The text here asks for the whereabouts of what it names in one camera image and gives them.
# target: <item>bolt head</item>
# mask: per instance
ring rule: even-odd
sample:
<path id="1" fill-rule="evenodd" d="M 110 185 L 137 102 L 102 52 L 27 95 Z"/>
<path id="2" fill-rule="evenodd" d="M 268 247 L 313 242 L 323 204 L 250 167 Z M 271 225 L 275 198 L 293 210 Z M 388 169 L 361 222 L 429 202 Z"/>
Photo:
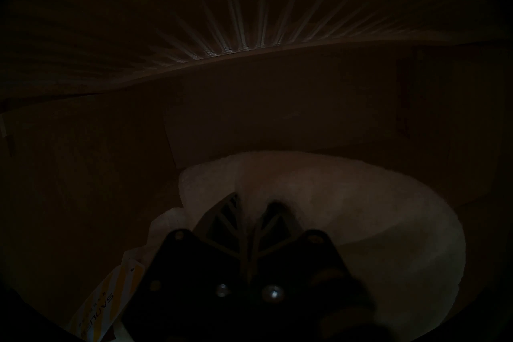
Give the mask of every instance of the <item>bolt head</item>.
<path id="1" fill-rule="evenodd" d="M 283 288 L 276 284 L 268 285 L 262 290 L 262 299 L 270 304 L 280 303 L 283 301 L 284 297 L 285 292 L 283 291 Z"/>
<path id="2" fill-rule="evenodd" d="M 215 294 L 219 298 L 224 298 L 225 296 L 229 295 L 231 293 L 230 289 L 226 284 L 219 284 L 217 288 L 215 289 Z"/>

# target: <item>cardboard wall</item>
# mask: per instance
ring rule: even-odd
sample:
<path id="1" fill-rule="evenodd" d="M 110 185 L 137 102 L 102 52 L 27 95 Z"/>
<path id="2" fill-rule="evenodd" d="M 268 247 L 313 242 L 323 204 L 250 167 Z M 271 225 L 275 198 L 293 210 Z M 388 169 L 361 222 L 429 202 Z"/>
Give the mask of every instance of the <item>cardboard wall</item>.
<path id="1" fill-rule="evenodd" d="M 430 51 L 323 47 L 246 58 L 2 114 L 3 279 L 65 323 L 123 251 L 145 243 L 151 220 L 181 205 L 180 168 L 244 150 L 361 159 L 416 177 L 467 211 L 489 193 L 510 124 L 510 69 L 499 67 L 508 52 Z M 500 222 L 499 207 L 472 208 Z M 469 217 L 465 233 L 475 234 Z M 496 223 L 483 219 L 488 236 Z M 475 258 L 498 250 L 503 240 L 494 241 Z M 464 303 L 489 279 L 472 277 Z"/>

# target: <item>screw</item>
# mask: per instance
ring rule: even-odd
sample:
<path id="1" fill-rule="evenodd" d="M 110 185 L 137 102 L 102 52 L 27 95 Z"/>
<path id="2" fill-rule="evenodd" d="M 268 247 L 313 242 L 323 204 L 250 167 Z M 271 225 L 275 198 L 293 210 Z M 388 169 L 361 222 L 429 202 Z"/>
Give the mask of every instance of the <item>screw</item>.
<path id="1" fill-rule="evenodd" d="M 215 289 L 215 293 L 218 297 L 224 298 L 226 295 L 229 295 L 231 291 L 226 284 L 219 284 Z"/>
<path id="2" fill-rule="evenodd" d="M 324 242 L 324 239 L 320 236 L 311 234 L 310 236 L 308 236 L 308 241 L 313 244 L 322 244 Z"/>
<path id="3" fill-rule="evenodd" d="M 283 291 L 283 288 L 275 284 L 268 285 L 262 290 L 262 299 L 271 304 L 277 304 L 283 301 L 284 297 L 285 292 Z"/>
<path id="4" fill-rule="evenodd" d="M 150 283 L 150 291 L 152 292 L 156 292 L 158 291 L 160 288 L 161 288 L 162 284 L 160 281 L 158 280 L 153 280 L 151 283 Z"/>

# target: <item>yellow stripe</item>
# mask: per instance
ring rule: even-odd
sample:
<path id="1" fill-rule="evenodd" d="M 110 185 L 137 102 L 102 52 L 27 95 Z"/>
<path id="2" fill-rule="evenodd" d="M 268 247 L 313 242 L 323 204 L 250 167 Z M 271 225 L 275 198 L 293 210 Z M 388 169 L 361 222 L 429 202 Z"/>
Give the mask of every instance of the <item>yellow stripe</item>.
<path id="1" fill-rule="evenodd" d="M 143 268 L 141 266 L 135 265 L 135 270 L 133 271 L 133 279 L 132 285 L 130 286 L 130 295 L 132 295 L 139 285 L 140 279 L 143 278 Z"/>
<path id="2" fill-rule="evenodd" d="M 107 290 L 109 289 L 110 279 L 112 278 L 112 273 L 110 273 L 105 280 L 103 280 L 102 289 L 100 290 L 100 299 L 96 303 L 96 311 L 98 308 L 107 302 Z M 94 323 L 94 335 L 93 335 L 93 342 L 97 342 L 100 339 L 100 336 L 102 334 L 102 319 L 103 314 L 105 312 L 105 309 L 107 307 L 101 308 L 102 312 L 100 315 L 96 318 L 96 322 Z"/>
<path id="3" fill-rule="evenodd" d="M 93 304 L 93 294 L 89 295 L 87 297 L 86 302 L 84 303 L 84 313 L 82 315 L 82 326 L 80 328 L 80 338 L 82 338 L 82 333 L 85 332 L 87 325 L 89 324 L 89 318 L 90 318 L 92 304 Z"/>
<path id="4" fill-rule="evenodd" d="M 116 287 L 114 288 L 114 297 L 112 298 L 112 306 L 110 307 L 110 321 L 117 316 L 119 305 L 121 304 L 121 295 L 125 286 L 126 270 L 123 266 L 119 268 L 119 276 L 117 277 Z"/>

